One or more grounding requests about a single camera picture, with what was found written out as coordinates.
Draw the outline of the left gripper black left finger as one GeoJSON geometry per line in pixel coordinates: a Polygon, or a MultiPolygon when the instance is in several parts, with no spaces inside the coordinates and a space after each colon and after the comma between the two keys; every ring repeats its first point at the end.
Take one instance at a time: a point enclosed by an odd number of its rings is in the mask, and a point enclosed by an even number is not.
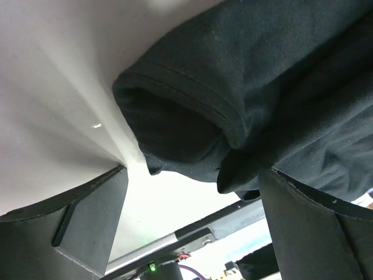
{"type": "Polygon", "coordinates": [[[121,216],[124,166],[1,216],[1,279],[101,279],[121,216]]]}

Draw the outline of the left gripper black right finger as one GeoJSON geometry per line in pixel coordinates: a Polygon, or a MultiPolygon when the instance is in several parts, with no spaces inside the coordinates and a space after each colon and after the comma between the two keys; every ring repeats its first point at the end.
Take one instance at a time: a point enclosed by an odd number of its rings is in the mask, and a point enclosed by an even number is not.
{"type": "Polygon", "coordinates": [[[276,169],[259,190],[283,279],[372,279],[372,210],[276,169]]]}

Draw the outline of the black t-shirt with flower print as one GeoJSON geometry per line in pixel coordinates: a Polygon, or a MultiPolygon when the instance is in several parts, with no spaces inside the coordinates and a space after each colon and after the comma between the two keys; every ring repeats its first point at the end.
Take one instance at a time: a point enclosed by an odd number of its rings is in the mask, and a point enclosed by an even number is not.
{"type": "Polygon", "coordinates": [[[112,92],[152,175],[244,201],[270,167],[345,201],[372,187],[371,1],[225,1],[112,92]]]}

